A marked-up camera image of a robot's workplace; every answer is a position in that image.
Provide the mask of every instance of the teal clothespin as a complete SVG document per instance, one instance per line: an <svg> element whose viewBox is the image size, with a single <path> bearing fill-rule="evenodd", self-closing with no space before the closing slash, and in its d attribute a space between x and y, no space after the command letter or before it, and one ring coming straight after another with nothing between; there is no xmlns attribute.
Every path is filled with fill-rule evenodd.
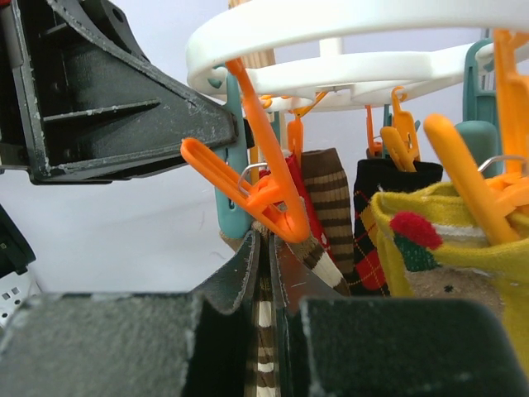
<svg viewBox="0 0 529 397"><path fill-rule="evenodd" d="M491 39L478 41L467 52L463 85L463 122L455 126L478 166L489 158L502 154L496 92L481 88L479 66L475 59L476 53L491 43ZM488 71L492 68L492 63L486 67ZM484 171L484 177L492 178L501 173L502 164L496 163Z"/></svg>
<svg viewBox="0 0 529 397"><path fill-rule="evenodd" d="M234 143L222 147L215 153L239 175L248 166L248 147L246 146L245 123L242 118L241 96L237 79L228 74L226 77L227 102L224 108L231 112L236 120L237 139ZM244 209L235 205L219 189L215 189L217 217L221 231L229 238L242 238L250 230L253 218Z"/></svg>

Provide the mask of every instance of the hanger hook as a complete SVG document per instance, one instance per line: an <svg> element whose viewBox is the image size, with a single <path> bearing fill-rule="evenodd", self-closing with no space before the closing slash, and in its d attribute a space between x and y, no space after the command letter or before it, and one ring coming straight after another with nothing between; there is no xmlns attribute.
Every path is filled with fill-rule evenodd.
<svg viewBox="0 0 529 397"><path fill-rule="evenodd" d="M404 87L399 85L391 91L391 106L393 106L393 112L400 112L400 103L404 102L407 98L407 93L401 93L400 97L397 95L397 91L403 90Z"/></svg>

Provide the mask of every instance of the knitted fabric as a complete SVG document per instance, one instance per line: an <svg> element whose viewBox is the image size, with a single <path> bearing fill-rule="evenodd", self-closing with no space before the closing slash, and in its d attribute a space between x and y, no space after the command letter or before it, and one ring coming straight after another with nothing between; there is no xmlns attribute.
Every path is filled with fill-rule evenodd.
<svg viewBox="0 0 529 397"><path fill-rule="evenodd" d="M522 240L490 246L449 183L377 193L371 208L391 295L484 304L501 319L529 374L529 217L508 216Z"/></svg>
<svg viewBox="0 0 529 397"><path fill-rule="evenodd" d="M305 210L307 211L308 225L311 228L311 233L318 240L325 252L329 254L332 259L331 245L329 244L329 241L327 239L325 231L323 230L323 226L320 223L320 220L317 218L316 210L314 209L312 200L308 195L308 191L305 188L305 184L303 183L301 169L299 168L296 156L289 155L285 159L285 162L287 163L288 170L290 171L290 175L292 176L292 181L296 185L296 190L298 191L299 196L303 199L305 203ZM259 177L262 178L263 176L269 174L269 170L261 170L259 172Z"/></svg>
<svg viewBox="0 0 529 397"><path fill-rule="evenodd" d="M252 229L258 231L268 241L270 230L259 222L252 224ZM244 239L225 236L221 239L233 250L237 251ZM310 236L305 242L287 244L300 262L312 270L312 273L333 288L336 292L349 295L349 288L343 275L336 268L329 255L325 253L316 238ZM270 268L260 271L260 291L258 302L258 367L257 367L257 395L276 395L274 378L274 329L272 328L272 289L270 286Z"/></svg>
<svg viewBox="0 0 529 397"><path fill-rule="evenodd" d="M349 284L354 269L350 193L347 175L336 149L304 152L302 174L331 246L332 258Z"/></svg>
<svg viewBox="0 0 529 397"><path fill-rule="evenodd" d="M269 234L269 230L259 222L254 222L252 228L263 235ZM243 239L229 238L222 232L220 235L221 239L234 251L237 251L243 242ZM287 243L287 246L298 261L312 270L312 273L317 275L324 283L339 294L350 296L344 276L314 236L310 236L304 242L297 244Z"/></svg>
<svg viewBox="0 0 529 397"><path fill-rule="evenodd" d="M441 180L442 166L415 162L417 172L397 170L390 159L360 160L355 181L355 269L353 295L388 296L389 290L376 248L377 227L369 201L382 191L413 192Z"/></svg>

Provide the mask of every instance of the sock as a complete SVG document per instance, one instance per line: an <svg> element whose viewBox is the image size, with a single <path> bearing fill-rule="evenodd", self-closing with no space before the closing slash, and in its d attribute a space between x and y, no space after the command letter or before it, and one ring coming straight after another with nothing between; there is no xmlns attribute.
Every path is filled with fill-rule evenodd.
<svg viewBox="0 0 529 397"><path fill-rule="evenodd" d="M265 240L268 238L269 230L261 223L255 221L252 224L252 228L259 231ZM243 239L229 238L222 232L220 235L221 239L233 251L237 251L243 242ZM325 284L339 294L350 296L349 287L344 276L314 236L311 235L307 240L298 244L287 243L287 246L298 258L298 261L312 270L312 273L317 275Z"/></svg>
<svg viewBox="0 0 529 397"><path fill-rule="evenodd" d="M257 307L257 396L275 396L274 328L270 268L260 270Z"/></svg>
<svg viewBox="0 0 529 397"><path fill-rule="evenodd" d="M252 229L258 231L268 241L270 231L259 222L253 222ZM221 239L234 251L239 249L244 239L229 238L224 233ZM305 242L298 244L287 244L293 254L305 264L312 273L317 275L323 282L332 287L336 292L349 296L349 287L341 272L325 252L322 245L314 236L310 236ZM274 378L274 329L272 328L272 289L270 286L270 268L260 270L260 291L258 303L258 351L257 351L257 395L275 395Z"/></svg>
<svg viewBox="0 0 529 397"><path fill-rule="evenodd" d="M308 191L305 188L305 184L303 183L303 176L301 173L301 169L298 166L296 156L289 155L285 158L285 161L287 163L288 170L290 171L290 175L292 176L292 180L294 184L296 185L296 189L298 190L298 194L301 196L301 198L304 201L305 211L307 212L307 216L308 216L308 224L309 224L309 227L311 228L311 234L318 240L318 242L322 245L325 252L329 254L331 259L333 259L332 252L331 252L331 246L329 244L325 231L323 230L323 226L320 223L320 220L317 218L316 210L314 209L312 200L310 196L308 195ZM262 178L265 175L269 175L269 174L270 174L269 170L261 170L259 172L260 178Z"/></svg>
<svg viewBox="0 0 529 397"><path fill-rule="evenodd" d="M347 175L336 149L302 155L303 183L331 247L332 258L346 282L354 270L354 238Z"/></svg>
<svg viewBox="0 0 529 397"><path fill-rule="evenodd" d="M417 172L397 170L390 159L358 162L355 197L355 268L350 284L353 295L389 296L389 289L376 249L377 227L369 201L378 191L411 193L439 182L441 165L415 162Z"/></svg>

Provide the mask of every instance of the white plastic hanger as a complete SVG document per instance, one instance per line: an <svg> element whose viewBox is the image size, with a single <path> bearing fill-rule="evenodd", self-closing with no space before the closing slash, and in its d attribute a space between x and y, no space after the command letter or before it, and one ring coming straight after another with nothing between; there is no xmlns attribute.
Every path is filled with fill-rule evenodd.
<svg viewBox="0 0 529 397"><path fill-rule="evenodd" d="M222 68L214 72L213 67L258 50L412 28L486 26L528 31L528 12L529 2L522 0L447 0L443 7L421 0L253 0L214 17L192 34L186 52L188 84L209 95L224 94L222 87L215 89L207 82L210 78L222 80ZM267 29L256 30L263 20L267 21ZM409 98L456 84L462 80L468 46L431 53L325 56L248 72L257 93L297 97L277 101L271 112L304 106L316 92L336 86L354 88L347 94L328 94L315 111L362 108L366 103L387 103L391 88L403 82L409 83L404 84Z"/></svg>

